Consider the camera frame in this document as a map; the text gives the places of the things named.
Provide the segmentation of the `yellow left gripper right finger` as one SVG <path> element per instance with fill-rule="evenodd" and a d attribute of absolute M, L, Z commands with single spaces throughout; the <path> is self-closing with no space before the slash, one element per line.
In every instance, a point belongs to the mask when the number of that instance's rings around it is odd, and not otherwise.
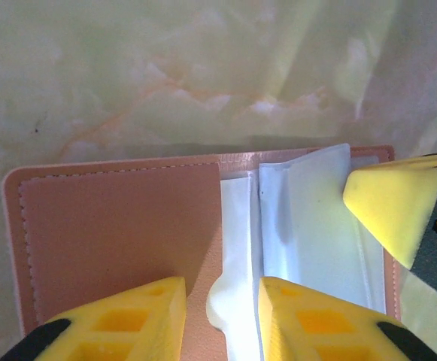
<path fill-rule="evenodd" d="M 398 320 L 275 277 L 259 281 L 264 361 L 437 361 Z"/>

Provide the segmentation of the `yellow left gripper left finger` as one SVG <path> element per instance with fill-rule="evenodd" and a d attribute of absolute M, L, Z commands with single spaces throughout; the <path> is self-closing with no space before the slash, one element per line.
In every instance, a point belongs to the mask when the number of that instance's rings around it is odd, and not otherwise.
<path fill-rule="evenodd" d="M 0 361 L 180 361 L 185 280 L 164 278 L 56 315 Z"/>

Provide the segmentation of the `pink leather card holder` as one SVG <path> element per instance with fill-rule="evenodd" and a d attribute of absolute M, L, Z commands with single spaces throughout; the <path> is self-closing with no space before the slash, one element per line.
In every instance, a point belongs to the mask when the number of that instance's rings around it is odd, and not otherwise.
<path fill-rule="evenodd" d="M 353 169 L 389 156 L 340 144 L 18 168 L 2 191 L 23 338 L 170 277 L 187 295 L 180 361 L 264 361 L 263 277 L 397 320 L 396 263 L 342 200 Z"/>

